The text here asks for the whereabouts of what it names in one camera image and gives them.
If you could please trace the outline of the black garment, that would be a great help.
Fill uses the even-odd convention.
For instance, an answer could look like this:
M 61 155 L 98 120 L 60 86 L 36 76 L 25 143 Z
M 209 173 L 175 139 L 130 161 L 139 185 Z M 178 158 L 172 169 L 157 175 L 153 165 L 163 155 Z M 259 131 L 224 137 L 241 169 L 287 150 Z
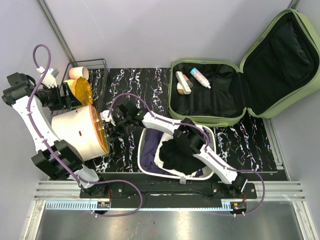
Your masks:
M 185 175 L 191 175 L 206 167 L 206 165 L 193 155 L 187 155 L 179 149 L 173 139 L 163 141 L 159 149 L 159 159 L 163 162 L 163 168 L 176 170 Z

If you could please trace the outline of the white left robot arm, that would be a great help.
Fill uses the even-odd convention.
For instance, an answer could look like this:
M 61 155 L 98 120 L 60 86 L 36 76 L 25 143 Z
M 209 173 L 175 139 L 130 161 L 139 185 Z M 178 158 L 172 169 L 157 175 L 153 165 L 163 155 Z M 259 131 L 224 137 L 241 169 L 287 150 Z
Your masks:
M 23 73 L 7 76 L 10 88 L 3 91 L 2 100 L 13 107 L 26 124 L 37 154 L 33 164 L 52 180 L 75 180 L 89 196 L 103 198 L 108 193 L 101 176 L 84 165 L 79 151 L 68 141 L 60 139 L 43 113 L 43 108 L 61 110 L 67 107 L 69 96 L 59 89 L 45 87 L 37 90 L 35 80 Z

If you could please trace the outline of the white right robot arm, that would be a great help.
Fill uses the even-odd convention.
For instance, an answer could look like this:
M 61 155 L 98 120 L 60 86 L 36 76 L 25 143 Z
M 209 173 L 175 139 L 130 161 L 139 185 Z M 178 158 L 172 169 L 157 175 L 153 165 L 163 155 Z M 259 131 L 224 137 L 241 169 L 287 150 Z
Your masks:
M 105 119 L 120 129 L 135 125 L 146 129 L 154 129 L 173 137 L 177 147 L 187 156 L 193 156 L 202 161 L 220 180 L 227 185 L 228 195 L 239 198 L 245 192 L 247 178 L 237 169 L 223 161 L 210 147 L 210 138 L 206 135 L 202 125 L 196 125 L 191 119 L 175 120 L 161 116 L 147 108 L 137 108 L 130 101 L 117 106 L 122 115 L 112 116 L 108 112 Z

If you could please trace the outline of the white cylinder appliance orange lid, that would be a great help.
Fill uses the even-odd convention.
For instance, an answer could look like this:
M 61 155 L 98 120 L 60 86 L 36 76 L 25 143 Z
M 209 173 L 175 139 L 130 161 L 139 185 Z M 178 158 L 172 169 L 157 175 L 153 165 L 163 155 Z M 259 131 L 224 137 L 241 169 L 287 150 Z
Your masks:
M 51 126 L 55 134 L 71 144 L 83 161 L 110 152 L 101 118 L 93 105 L 56 115 Z

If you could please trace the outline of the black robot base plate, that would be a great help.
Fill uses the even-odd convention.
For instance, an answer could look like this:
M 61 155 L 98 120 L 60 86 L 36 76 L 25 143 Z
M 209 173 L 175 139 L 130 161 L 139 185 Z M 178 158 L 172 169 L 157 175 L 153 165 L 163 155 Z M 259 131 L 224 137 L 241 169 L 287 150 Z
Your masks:
M 98 200 L 102 210 L 110 199 L 112 209 L 199 209 L 222 208 L 222 201 L 241 202 L 256 200 L 253 183 L 247 183 L 238 193 L 213 176 L 207 180 L 188 180 L 181 184 L 177 179 L 150 176 L 142 173 L 110 173 L 108 183 L 95 185 L 92 193 L 80 192 L 80 198 Z

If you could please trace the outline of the white grey cloth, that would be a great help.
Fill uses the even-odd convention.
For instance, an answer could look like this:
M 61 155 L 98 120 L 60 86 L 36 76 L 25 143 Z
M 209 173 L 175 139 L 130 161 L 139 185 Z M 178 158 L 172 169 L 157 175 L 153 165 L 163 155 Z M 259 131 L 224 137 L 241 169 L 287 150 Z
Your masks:
M 213 170 L 192 155 L 187 155 L 178 147 L 174 138 L 164 133 L 154 157 L 155 165 L 165 175 L 186 180 L 207 180 L 213 176 Z

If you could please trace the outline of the pink blue tube bottle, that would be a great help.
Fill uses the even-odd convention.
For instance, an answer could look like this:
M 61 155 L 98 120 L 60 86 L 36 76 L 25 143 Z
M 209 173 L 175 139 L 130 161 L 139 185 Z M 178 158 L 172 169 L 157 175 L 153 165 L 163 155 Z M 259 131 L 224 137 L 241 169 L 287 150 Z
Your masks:
M 190 74 L 205 88 L 211 89 L 209 80 L 197 69 L 193 68 Z

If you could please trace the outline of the green hard-shell suitcase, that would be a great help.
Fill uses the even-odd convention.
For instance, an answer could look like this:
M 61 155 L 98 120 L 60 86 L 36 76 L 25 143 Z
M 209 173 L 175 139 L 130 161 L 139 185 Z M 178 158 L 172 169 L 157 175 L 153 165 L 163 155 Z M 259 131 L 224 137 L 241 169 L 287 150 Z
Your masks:
M 209 80 L 211 89 L 191 75 L 193 68 Z M 178 93 L 177 71 L 193 83 L 190 94 Z M 288 8 L 272 20 L 240 65 L 212 59 L 173 62 L 168 108 L 177 120 L 227 127 L 245 114 L 273 118 L 319 88 L 319 35 L 306 15 Z

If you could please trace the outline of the navy blue garment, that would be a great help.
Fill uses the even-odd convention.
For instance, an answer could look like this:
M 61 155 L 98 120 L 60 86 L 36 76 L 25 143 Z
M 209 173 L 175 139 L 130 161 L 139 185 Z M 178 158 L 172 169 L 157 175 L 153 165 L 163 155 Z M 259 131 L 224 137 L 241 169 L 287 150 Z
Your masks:
M 173 137 L 159 130 L 144 129 L 138 151 L 138 168 L 147 175 L 204 181 L 214 173 L 199 159 L 182 153 Z

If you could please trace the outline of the white cosmetic tube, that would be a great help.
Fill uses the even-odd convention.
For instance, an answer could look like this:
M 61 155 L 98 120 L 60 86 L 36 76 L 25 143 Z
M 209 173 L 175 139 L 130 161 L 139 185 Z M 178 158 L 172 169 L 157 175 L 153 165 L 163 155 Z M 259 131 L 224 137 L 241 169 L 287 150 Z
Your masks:
M 178 79 L 178 82 L 180 83 L 181 87 L 182 87 L 182 90 L 183 90 L 183 93 L 185 95 L 189 95 L 192 91 L 187 83 L 187 80 L 185 79 L 185 76 L 184 74 L 181 72 L 181 71 L 177 71 L 175 73 L 177 79 Z

